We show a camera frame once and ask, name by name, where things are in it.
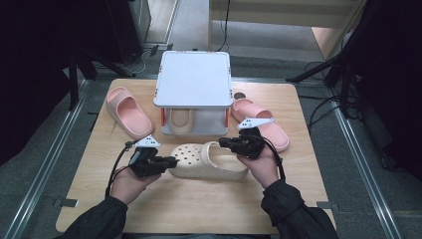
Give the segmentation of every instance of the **wooden board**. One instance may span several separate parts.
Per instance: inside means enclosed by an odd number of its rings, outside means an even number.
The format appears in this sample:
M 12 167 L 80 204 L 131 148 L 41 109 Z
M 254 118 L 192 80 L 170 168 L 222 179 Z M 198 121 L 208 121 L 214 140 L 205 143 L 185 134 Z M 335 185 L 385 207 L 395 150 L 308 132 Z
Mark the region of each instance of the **wooden board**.
M 204 143 L 217 137 L 176 137 L 160 130 L 160 109 L 152 102 L 156 81 L 115 80 L 110 88 L 128 88 L 155 122 L 153 136 L 161 143 L 158 155 L 167 156 L 182 143 Z M 233 83 L 233 94 L 246 96 L 270 110 L 290 138 L 284 159 L 287 183 L 297 187 L 308 206 L 327 201 L 316 156 L 308 135 L 296 89 L 290 84 Z M 238 136 L 237 122 L 230 117 L 226 136 Z M 82 213 L 104 199 L 114 162 L 126 141 L 132 140 L 103 105 L 67 198 L 78 199 L 76 208 L 63 208 L 57 229 L 65 231 Z M 134 149 L 120 165 L 127 165 Z M 248 173 L 242 181 L 182 179 L 166 171 L 129 205 L 124 232 L 276 234 L 260 204 L 263 188 Z

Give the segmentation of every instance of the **human hand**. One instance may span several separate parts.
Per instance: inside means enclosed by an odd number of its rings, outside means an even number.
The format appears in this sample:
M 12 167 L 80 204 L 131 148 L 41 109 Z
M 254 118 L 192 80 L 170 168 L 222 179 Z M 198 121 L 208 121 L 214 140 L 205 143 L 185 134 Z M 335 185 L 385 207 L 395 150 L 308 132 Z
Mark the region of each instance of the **human hand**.
M 157 174 L 147 177 L 138 177 L 129 167 L 120 168 L 117 173 L 118 175 L 112 183 L 109 195 L 117 198 L 126 205 L 134 201 L 134 199 L 145 190 L 147 185 L 161 176 L 161 174 Z
M 276 160 L 269 148 L 265 147 L 257 159 L 240 154 L 237 155 L 237 158 L 251 170 L 252 175 L 264 188 L 279 180 Z

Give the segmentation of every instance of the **metal rail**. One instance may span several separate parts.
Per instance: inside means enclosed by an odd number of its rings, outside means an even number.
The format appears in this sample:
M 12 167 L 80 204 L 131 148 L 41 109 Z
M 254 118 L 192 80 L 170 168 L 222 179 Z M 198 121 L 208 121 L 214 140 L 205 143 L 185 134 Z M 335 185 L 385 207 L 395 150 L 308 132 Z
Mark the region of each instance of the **metal rail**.
M 18 212 L 15 215 L 9 229 L 6 232 L 5 239 L 15 239 L 21 238 L 23 231 L 28 223 L 29 218 L 31 217 L 32 212 L 34 211 L 35 206 L 37 205 L 38 200 L 44 190 L 44 187 L 49 180 L 50 174 L 57 162 L 57 159 L 62 151 L 63 146 L 69 136 L 72 127 L 75 124 L 75 121 L 81 111 L 81 108 L 85 102 L 85 97 L 87 95 L 91 81 L 83 80 L 80 85 L 80 100 L 75 106 L 75 109 L 72 112 L 68 112 L 62 126 L 50 147 L 49 152 L 47 153 L 44 161 L 37 172 L 37 175 L 34 178 L 34 181 L 31 184 L 27 194 L 22 200 Z
M 328 90 L 328 94 L 334 96 L 335 92 L 333 90 Z M 338 107 L 336 102 L 331 102 L 331 105 L 333 108 Z M 386 238 L 402 238 L 390 208 L 381 189 L 378 186 L 378 183 L 375 180 L 375 177 L 372 174 L 372 171 L 367 163 L 365 155 L 356 139 L 349 121 L 344 118 L 339 109 L 335 110 L 335 115 L 347 140 L 348 146 L 350 147 L 353 159 L 372 201 L 375 212 L 378 215 L 381 226 L 384 229 Z

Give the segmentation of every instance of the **clog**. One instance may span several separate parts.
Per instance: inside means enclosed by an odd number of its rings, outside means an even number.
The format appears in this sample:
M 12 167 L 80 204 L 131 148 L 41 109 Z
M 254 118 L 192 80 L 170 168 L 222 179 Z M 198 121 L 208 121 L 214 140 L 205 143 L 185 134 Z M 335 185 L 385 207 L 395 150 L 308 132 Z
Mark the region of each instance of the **clog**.
M 168 169 L 178 177 L 241 180 L 249 171 L 229 148 L 216 141 L 181 144 L 170 155 L 179 159 L 175 168 Z

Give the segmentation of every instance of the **person's arm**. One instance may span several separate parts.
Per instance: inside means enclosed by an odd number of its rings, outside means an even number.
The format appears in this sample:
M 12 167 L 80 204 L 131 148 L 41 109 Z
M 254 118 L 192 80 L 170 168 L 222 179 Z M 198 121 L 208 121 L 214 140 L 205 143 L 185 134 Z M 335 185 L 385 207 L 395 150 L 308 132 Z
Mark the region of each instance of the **person's arm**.
M 249 167 L 265 189 L 261 207 L 269 214 L 281 238 L 337 238 L 326 213 L 320 208 L 307 207 L 301 193 L 279 179 L 277 164 L 268 148 L 263 150 L 258 159 L 242 155 L 237 157 Z
M 121 169 L 112 183 L 110 196 L 86 211 L 72 223 L 60 238 L 115 238 L 126 220 L 127 205 L 161 174 L 137 177 L 130 168 Z

